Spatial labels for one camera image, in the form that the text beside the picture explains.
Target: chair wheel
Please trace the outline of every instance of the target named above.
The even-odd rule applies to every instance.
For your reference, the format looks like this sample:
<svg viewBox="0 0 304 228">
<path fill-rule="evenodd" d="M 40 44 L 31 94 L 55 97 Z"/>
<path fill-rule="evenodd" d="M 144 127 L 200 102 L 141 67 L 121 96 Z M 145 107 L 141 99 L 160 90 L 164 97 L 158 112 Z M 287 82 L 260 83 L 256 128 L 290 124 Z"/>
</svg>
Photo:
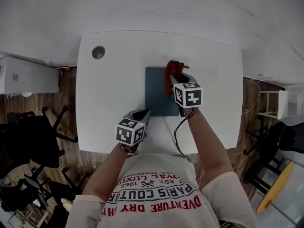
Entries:
<svg viewBox="0 0 304 228">
<path fill-rule="evenodd" d="M 59 151 L 59 156 L 63 156 L 65 153 L 66 153 L 65 150 L 61 150 Z"/>
</svg>

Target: forearm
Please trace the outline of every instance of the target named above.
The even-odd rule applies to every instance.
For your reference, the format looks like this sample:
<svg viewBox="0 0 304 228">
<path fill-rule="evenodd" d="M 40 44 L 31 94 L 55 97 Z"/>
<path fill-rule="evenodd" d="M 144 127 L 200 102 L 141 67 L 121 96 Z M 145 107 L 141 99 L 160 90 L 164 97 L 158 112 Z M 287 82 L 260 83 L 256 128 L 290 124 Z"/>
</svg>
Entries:
<svg viewBox="0 0 304 228">
<path fill-rule="evenodd" d="M 233 171 L 227 152 L 198 108 L 188 120 L 207 182 L 220 174 Z"/>
<path fill-rule="evenodd" d="M 95 195 L 107 201 L 127 158 L 127 152 L 117 144 L 108 158 L 97 168 L 85 186 L 83 195 Z"/>
</svg>

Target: red cloth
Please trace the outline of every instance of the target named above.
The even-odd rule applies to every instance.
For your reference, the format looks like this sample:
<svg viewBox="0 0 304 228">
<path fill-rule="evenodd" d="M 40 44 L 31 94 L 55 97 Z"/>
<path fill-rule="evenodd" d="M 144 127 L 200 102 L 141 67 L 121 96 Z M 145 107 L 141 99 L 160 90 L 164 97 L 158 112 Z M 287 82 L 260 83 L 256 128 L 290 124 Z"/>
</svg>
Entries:
<svg viewBox="0 0 304 228">
<path fill-rule="evenodd" d="M 165 72 L 165 91 L 167 95 L 173 95 L 173 85 L 170 79 L 170 74 L 172 74 L 177 80 L 179 80 L 184 68 L 189 67 L 178 61 L 170 61 L 167 64 Z"/>
</svg>

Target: sleeve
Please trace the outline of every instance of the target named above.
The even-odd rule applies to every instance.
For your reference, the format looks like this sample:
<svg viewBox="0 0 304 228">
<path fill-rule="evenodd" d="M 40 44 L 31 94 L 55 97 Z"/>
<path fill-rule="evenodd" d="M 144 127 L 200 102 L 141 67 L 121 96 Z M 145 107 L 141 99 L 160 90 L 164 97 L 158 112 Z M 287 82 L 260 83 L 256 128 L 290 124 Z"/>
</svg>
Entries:
<svg viewBox="0 0 304 228">
<path fill-rule="evenodd" d="M 256 228 L 257 220 L 248 197 L 234 172 L 226 172 L 202 190 L 219 220 L 238 228 Z"/>
<path fill-rule="evenodd" d="M 105 202 L 93 195 L 77 195 L 66 228 L 96 228 Z"/>
</svg>

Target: table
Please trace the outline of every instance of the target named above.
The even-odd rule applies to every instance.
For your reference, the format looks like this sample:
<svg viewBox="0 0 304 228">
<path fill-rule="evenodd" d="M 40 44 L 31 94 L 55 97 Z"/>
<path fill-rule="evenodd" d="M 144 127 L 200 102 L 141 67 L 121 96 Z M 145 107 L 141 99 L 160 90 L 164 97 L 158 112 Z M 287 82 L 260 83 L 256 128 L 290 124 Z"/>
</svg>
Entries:
<svg viewBox="0 0 304 228">
<path fill-rule="evenodd" d="M 105 48 L 101 59 L 92 56 L 97 46 Z M 204 88 L 200 110 L 225 148 L 235 148 L 243 97 L 241 50 L 207 39 L 149 31 L 82 36 L 76 76 L 79 148 L 109 153 L 117 144 L 114 125 L 129 111 L 145 107 L 145 68 L 165 67 L 170 60 L 190 66 L 184 72 Z M 152 117 L 139 152 L 179 154 L 173 131 L 181 120 Z M 179 128 L 177 138 L 184 153 L 197 152 L 187 123 Z"/>
<path fill-rule="evenodd" d="M 292 171 L 294 168 L 294 163 L 289 162 L 289 164 L 284 168 L 279 177 L 276 179 L 274 184 L 270 187 L 268 192 L 265 194 L 260 204 L 258 205 L 256 212 L 260 213 L 263 210 L 267 209 L 271 203 L 277 198 L 277 196 L 281 193 L 284 186 L 286 185 Z"/>
</svg>

